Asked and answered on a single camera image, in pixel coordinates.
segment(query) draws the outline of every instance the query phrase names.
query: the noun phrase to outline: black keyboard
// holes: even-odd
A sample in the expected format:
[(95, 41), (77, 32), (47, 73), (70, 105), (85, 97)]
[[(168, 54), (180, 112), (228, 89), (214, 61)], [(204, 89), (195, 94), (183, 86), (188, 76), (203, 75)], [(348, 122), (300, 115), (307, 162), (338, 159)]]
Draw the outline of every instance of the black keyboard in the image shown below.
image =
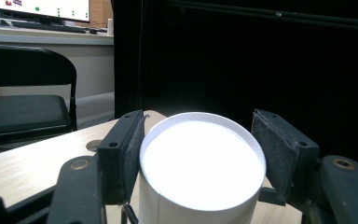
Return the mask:
[(21, 22), (21, 21), (13, 21), (11, 24), (19, 28), (27, 28), (27, 29), (49, 30), (49, 31), (69, 32), (69, 33), (79, 33), (79, 34), (86, 33), (86, 31), (81, 28), (69, 27), (69, 26), (39, 24), (39, 23), (30, 23), (30, 22)]

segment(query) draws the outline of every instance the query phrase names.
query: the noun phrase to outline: light wood tabletop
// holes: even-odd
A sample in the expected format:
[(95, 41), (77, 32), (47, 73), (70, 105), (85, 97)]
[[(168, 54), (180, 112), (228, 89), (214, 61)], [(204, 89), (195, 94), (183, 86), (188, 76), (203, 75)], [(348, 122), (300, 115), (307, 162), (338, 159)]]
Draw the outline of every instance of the light wood tabletop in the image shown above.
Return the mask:
[[(156, 111), (145, 111), (149, 117), (145, 121), (147, 133), (155, 124), (165, 119)], [(93, 140), (102, 140), (116, 124), (109, 121), (84, 130), (50, 138), (25, 147), (0, 153), (0, 197), (5, 207), (18, 203), (56, 184), (62, 165), (79, 156), (92, 156), (94, 152), (86, 148)], [(131, 206), (138, 214), (138, 183), (131, 198)], [(120, 223), (120, 207), (106, 206), (109, 224)], [(301, 213), (290, 205), (278, 206), (258, 202), (252, 223), (301, 223)]]

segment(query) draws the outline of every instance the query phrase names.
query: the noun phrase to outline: white cylinder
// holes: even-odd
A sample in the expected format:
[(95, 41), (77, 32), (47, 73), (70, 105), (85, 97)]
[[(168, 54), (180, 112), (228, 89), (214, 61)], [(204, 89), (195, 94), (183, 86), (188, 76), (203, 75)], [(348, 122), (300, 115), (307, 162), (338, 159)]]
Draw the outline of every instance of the white cylinder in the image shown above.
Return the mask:
[(238, 123), (185, 113), (158, 123), (141, 146), (140, 224), (250, 223), (264, 153)]
[(107, 20), (107, 34), (113, 35), (113, 20), (112, 19)]

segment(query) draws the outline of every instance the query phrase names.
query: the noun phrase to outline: black backdrop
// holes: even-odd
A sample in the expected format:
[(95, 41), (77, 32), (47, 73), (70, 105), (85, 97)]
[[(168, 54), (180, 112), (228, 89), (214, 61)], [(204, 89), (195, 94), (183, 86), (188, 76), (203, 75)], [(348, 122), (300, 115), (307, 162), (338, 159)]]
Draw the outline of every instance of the black backdrop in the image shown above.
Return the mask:
[(250, 130), (263, 109), (316, 142), (321, 157), (358, 161), (358, 23), (283, 20), (240, 4), (143, 4), (141, 13), (142, 3), (115, 2), (117, 116), (204, 111)]

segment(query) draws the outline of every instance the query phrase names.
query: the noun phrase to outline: white desk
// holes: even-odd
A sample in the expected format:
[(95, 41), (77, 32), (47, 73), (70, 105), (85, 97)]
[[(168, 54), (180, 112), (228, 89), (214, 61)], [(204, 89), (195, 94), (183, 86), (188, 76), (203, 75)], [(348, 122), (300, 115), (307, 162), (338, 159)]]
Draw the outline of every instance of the white desk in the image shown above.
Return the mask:
[[(67, 57), (77, 71), (76, 97), (97, 95), (115, 90), (114, 38), (106, 33), (76, 34), (0, 26), (0, 45), (39, 47)], [(69, 88), (55, 92), (64, 97)], [(49, 88), (0, 88), (0, 95), (49, 93)]]
[[(145, 114), (150, 116), (145, 121), (146, 133), (165, 118), (155, 111), (145, 111)], [(75, 157), (93, 155), (93, 152), (86, 149), (86, 144), (92, 140), (104, 139), (116, 122), (106, 122), (0, 153), (0, 197), (4, 199), (6, 207), (55, 185), (62, 165)], [(139, 211), (138, 188), (136, 184), (131, 198), (136, 214)], [(107, 206), (106, 214), (108, 223), (120, 223), (118, 206)], [(290, 205), (257, 203), (252, 224), (298, 224), (300, 220), (301, 213)]]

